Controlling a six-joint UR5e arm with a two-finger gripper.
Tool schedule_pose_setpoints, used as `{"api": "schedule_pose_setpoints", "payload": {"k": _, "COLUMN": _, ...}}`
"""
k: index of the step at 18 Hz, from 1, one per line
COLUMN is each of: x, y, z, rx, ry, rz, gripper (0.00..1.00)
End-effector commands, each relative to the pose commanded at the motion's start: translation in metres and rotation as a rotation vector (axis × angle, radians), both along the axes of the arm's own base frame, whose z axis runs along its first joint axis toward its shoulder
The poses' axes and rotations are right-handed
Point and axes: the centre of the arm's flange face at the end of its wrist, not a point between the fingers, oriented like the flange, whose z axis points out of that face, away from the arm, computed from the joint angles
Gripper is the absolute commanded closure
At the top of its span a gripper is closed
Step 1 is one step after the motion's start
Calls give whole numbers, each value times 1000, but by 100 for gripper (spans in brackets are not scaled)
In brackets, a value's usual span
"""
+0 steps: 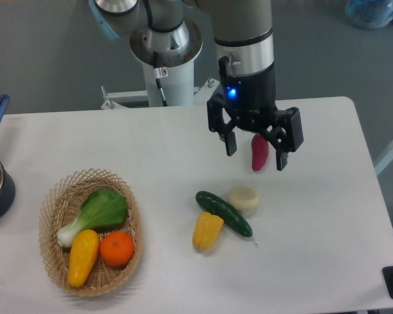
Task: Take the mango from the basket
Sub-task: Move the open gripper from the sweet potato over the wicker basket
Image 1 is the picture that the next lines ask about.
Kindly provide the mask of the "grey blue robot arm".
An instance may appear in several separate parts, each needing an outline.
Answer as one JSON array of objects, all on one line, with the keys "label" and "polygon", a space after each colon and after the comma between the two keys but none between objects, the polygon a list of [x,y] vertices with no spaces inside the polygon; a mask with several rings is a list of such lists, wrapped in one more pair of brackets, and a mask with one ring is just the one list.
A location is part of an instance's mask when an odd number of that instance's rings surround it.
[{"label": "grey blue robot arm", "polygon": [[208,127],[236,152],[234,129],[262,136],[276,151],[278,170],[303,143],[298,108],[275,103],[270,1],[90,1],[98,23],[111,38],[128,36],[142,64],[149,105],[190,105],[194,60],[202,49],[198,26],[184,6],[210,16],[221,91],[207,101]]}]

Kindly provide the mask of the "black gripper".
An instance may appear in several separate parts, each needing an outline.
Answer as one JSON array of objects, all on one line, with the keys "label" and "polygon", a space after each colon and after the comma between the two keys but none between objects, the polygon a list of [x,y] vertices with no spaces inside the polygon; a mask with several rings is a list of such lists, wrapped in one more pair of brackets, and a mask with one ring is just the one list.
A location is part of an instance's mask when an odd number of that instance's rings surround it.
[{"label": "black gripper", "polygon": [[303,143],[301,112],[297,107],[285,110],[275,103],[274,65],[249,75],[231,75],[231,65],[219,62],[222,92],[207,101],[208,128],[218,133],[227,156],[236,150],[233,129],[259,133],[275,149],[276,168],[282,171],[288,164],[288,154]]}]

